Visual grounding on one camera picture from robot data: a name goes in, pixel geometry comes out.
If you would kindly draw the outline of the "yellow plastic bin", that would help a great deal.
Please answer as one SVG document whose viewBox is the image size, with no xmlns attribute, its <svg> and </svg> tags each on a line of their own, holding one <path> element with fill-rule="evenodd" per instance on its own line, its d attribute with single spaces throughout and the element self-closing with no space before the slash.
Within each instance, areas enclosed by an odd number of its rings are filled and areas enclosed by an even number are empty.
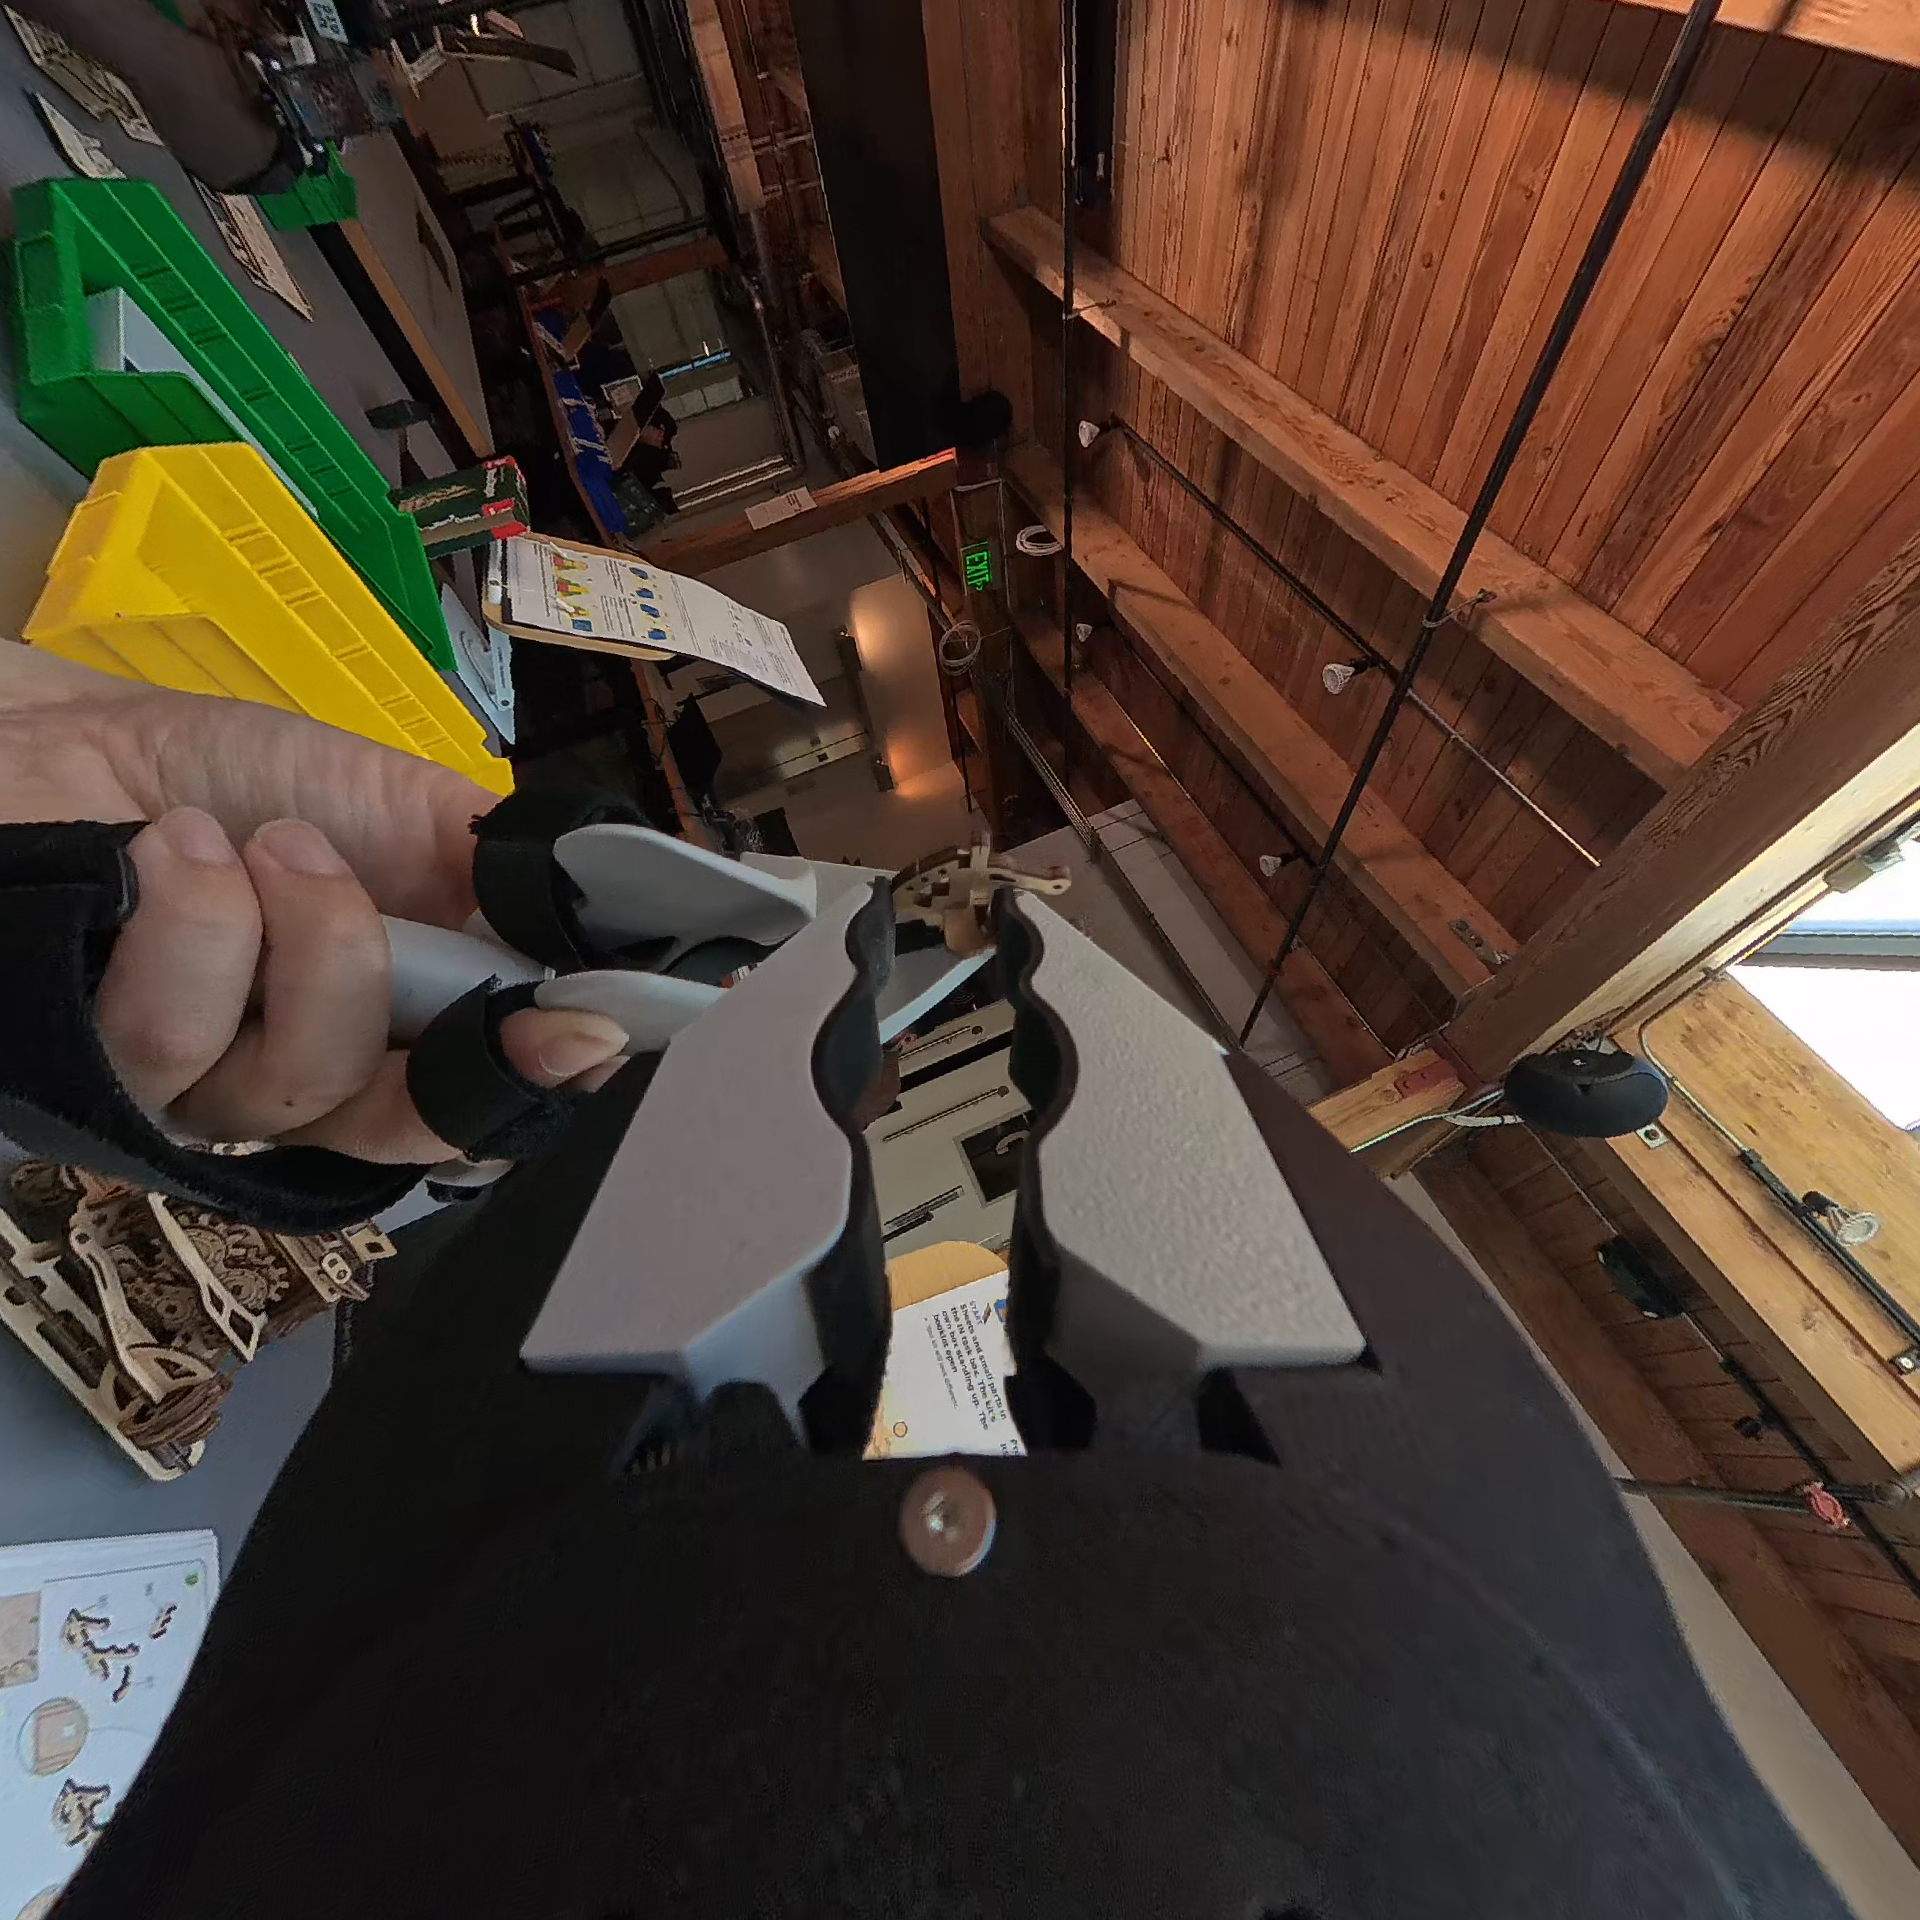
<svg viewBox="0 0 1920 1920">
<path fill-rule="evenodd" d="M 125 682 L 301 713 L 512 793 L 441 673 L 247 444 L 101 462 L 22 638 Z"/>
</svg>

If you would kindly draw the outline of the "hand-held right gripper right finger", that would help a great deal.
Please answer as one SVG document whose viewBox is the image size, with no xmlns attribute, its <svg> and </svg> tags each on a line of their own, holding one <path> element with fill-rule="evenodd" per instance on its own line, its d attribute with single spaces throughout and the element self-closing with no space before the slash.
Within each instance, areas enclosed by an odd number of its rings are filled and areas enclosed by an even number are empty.
<svg viewBox="0 0 1920 1920">
<path fill-rule="evenodd" d="M 1029 1108 L 1005 1290 L 1025 1451 L 1273 1457 L 1242 1378 L 1367 1343 L 1234 1059 L 1029 896 L 999 971 Z"/>
</svg>

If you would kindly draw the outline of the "wooden clipboard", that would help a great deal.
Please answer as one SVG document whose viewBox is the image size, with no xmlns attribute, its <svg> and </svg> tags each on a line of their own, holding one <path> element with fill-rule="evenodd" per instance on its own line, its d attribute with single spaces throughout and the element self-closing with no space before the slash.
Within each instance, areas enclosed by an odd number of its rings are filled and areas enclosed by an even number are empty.
<svg viewBox="0 0 1920 1920">
<path fill-rule="evenodd" d="M 542 535 L 493 542 L 485 623 L 517 641 L 658 663 L 678 651 L 652 575 L 633 556 Z"/>
</svg>

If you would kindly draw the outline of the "black dome speaker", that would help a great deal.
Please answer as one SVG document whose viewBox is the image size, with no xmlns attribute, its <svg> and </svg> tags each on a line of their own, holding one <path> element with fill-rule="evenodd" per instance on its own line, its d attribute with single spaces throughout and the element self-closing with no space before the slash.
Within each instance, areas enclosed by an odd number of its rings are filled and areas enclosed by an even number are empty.
<svg viewBox="0 0 1920 1920">
<path fill-rule="evenodd" d="M 1617 1047 L 1561 1047 L 1518 1059 L 1502 1079 L 1505 1108 L 1527 1127 L 1566 1138 L 1634 1136 L 1662 1121 L 1671 1083 Z"/>
</svg>

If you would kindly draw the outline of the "dark model kit box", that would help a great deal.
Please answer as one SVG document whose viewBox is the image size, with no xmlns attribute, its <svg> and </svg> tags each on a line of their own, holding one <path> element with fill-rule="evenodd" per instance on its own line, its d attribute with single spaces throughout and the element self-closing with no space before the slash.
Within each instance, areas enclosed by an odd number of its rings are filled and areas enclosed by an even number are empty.
<svg viewBox="0 0 1920 1920">
<path fill-rule="evenodd" d="M 415 527 L 430 560 L 450 560 L 535 531 L 526 475 L 512 455 L 402 483 L 391 490 L 391 504 Z"/>
</svg>

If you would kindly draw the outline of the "small wooden model part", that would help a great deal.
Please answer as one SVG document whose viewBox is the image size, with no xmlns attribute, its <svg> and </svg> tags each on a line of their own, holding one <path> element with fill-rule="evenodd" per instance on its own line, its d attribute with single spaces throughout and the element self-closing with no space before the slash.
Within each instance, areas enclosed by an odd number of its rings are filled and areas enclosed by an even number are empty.
<svg viewBox="0 0 1920 1920">
<path fill-rule="evenodd" d="M 1068 866 L 1031 866 L 996 852 L 989 839 L 922 856 L 892 879 L 895 955 L 976 955 L 993 946 L 1000 907 L 1013 894 L 1068 894 Z"/>
</svg>

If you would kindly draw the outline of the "printed instruction sheet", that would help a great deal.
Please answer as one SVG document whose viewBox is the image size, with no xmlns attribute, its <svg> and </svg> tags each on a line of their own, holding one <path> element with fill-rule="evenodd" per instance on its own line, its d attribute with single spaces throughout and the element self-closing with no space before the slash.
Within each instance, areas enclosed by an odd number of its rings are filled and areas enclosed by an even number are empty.
<svg viewBox="0 0 1920 1920">
<path fill-rule="evenodd" d="M 895 1307 L 865 1458 L 1024 1457 L 1005 1276 Z"/>
<path fill-rule="evenodd" d="M 631 662 L 684 658 L 774 697 L 824 706 L 786 624 L 623 551 L 542 535 L 493 542 L 486 623 L 518 641 Z"/>
</svg>

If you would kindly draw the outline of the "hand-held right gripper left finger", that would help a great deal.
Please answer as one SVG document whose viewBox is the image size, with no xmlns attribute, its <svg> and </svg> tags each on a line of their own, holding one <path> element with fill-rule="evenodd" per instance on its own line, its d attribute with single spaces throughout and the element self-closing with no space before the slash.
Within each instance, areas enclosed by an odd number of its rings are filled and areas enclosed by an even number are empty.
<svg viewBox="0 0 1920 1920">
<path fill-rule="evenodd" d="M 880 1078 L 889 886 L 860 881 L 684 1028 L 521 1343 L 549 1376 L 767 1391 L 861 1457 L 892 1299 L 856 1111 Z"/>
</svg>

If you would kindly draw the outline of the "green plastic bin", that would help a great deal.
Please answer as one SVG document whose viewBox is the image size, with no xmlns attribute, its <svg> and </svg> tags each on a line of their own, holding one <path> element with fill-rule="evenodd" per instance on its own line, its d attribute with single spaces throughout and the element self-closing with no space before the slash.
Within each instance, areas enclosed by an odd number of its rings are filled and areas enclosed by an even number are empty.
<svg viewBox="0 0 1920 1920">
<path fill-rule="evenodd" d="M 12 192 L 8 338 L 22 424 L 81 475 L 242 425 L 284 486 L 441 673 L 455 665 L 415 524 L 153 183 L 40 178 Z M 125 296 L 184 372 L 93 359 L 88 302 Z"/>
</svg>

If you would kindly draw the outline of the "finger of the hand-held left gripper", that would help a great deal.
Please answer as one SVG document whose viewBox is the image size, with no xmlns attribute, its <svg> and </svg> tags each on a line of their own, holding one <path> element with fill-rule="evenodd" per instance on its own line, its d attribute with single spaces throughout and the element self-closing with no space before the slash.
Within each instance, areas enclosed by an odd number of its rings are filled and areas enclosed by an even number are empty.
<svg viewBox="0 0 1920 1920">
<path fill-rule="evenodd" d="M 884 1047 L 909 1035 L 993 1007 L 1000 1000 L 1000 971 L 993 948 L 953 954 L 943 946 L 897 952 L 877 994 L 877 1034 Z"/>
</svg>

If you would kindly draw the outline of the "another person's forearm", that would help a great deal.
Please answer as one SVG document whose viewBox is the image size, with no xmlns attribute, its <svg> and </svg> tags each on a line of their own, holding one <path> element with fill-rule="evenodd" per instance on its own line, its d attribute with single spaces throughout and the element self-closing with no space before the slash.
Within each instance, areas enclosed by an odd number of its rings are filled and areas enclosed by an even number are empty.
<svg viewBox="0 0 1920 1920">
<path fill-rule="evenodd" d="M 271 196 L 303 172 L 262 89 L 217 40 L 148 3 L 40 3 L 20 11 L 130 86 L 160 142 L 206 191 Z"/>
</svg>

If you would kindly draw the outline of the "person's left hand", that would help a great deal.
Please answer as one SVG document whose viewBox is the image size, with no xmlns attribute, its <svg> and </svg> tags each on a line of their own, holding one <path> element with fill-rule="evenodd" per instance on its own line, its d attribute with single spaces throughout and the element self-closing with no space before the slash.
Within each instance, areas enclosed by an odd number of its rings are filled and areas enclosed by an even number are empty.
<svg viewBox="0 0 1920 1920">
<path fill-rule="evenodd" d="M 138 824 L 98 1024 L 132 1102 L 193 1146 L 456 1156 L 389 1046 L 384 920 L 468 922 L 471 826 L 493 803 L 294 711 L 2 647 L 5 824 Z"/>
</svg>

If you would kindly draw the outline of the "wooden parts sheet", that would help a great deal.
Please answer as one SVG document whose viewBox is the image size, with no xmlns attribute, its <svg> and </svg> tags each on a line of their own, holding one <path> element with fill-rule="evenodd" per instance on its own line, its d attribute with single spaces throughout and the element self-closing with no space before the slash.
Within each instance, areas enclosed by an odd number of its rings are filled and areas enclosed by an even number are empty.
<svg viewBox="0 0 1920 1920">
<path fill-rule="evenodd" d="M 217 192 L 201 182 L 193 182 L 193 188 L 239 273 L 310 322 L 316 310 L 287 267 L 257 203 L 250 196 Z"/>
<path fill-rule="evenodd" d="M 56 33 L 26 20 L 13 8 L 2 8 L 2 14 L 18 38 L 22 56 L 44 78 L 58 86 L 78 108 L 96 119 L 112 122 L 134 142 L 164 147 L 132 88 L 120 75 L 81 56 Z"/>
<path fill-rule="evenodd" d="M 54 152 L 61 155 L 61 161 L 76 177 L 81 177 L 86 182 L 127 178 L 127 175 L 112 161 L 104 144 L 96 135 L 78 129 L 65 114 L 61 114 L 46 97 L 36 95 L 33 89 L 26 91 L 26 98 L 39 118 L 39 123 L 54 144 Z"/>
</svg>

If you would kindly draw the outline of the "small green bin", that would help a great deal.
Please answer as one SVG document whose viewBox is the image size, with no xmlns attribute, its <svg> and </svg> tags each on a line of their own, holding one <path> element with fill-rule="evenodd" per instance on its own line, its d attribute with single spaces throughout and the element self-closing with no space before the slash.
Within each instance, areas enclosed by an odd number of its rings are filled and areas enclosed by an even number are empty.
<svg viewBox="0 0 1920 1920">
<path fill-rule="evenodd" d="M 336 142 L 324 147 L 322 161 L 312 153 L 298 164 L 277 161 L 261 183 L 247 188 L 247 196 L 261 218 L 284 233 L 359 219 L 357 188 Z"/>
</svg>

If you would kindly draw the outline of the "open instruction booklet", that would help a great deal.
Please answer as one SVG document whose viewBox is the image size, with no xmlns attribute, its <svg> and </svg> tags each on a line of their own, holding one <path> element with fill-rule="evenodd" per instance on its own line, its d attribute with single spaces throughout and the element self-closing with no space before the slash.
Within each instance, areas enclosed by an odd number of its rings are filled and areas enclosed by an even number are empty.
<svg viewBox="0 0 1920 1920">
<path fill-rule="evenodd" d="M 2 1916 L 40 1918 L 158 1743 L 208 1625 L 210 1530 L 2 1550 Z"/>
</svg>

